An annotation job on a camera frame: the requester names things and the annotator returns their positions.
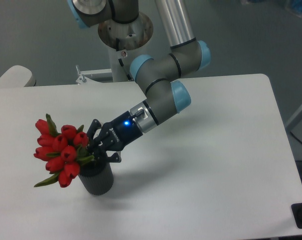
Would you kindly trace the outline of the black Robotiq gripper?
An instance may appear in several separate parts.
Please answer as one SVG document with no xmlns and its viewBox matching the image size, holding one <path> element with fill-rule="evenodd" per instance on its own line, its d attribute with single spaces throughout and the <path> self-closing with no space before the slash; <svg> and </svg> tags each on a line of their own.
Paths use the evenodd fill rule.
<svg viewBox="0 0 302 240">
<path fill-rule="evenodd" d="M 87 149 L 92 150 L 97 164 L 120 163 L 121 150 L 143 135 L 129 111 L 103 125 L 94 119 L 86 134 L 89 139 Z M 109 156 L 108 151 L 113 151 L 113 154 Z"/>
</svg>

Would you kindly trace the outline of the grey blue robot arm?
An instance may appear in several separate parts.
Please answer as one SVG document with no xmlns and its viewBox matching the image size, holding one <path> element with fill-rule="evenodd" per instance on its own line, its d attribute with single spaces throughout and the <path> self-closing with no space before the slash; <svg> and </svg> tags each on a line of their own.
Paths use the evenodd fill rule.
<svg viewBox="0 0 302 240">
<path fill-rule="evenodd" d="M 196 40 L 182 0 L 156 1 L 171 49 L 160 59 L 146 53 L 153 25 L 139 10 L 138 1 L 70 0 L 68 5 L 80 28 L 98 27 L 113 81 L 134 81 L 146 97 L 110 122 L 94 120 L 87 132 L 90 155 L 80 162 L 118 163 L 125 146 L 190 105 L 180 78 L 206 67 L 210 50 L 205 42 Z"/>
</svg>

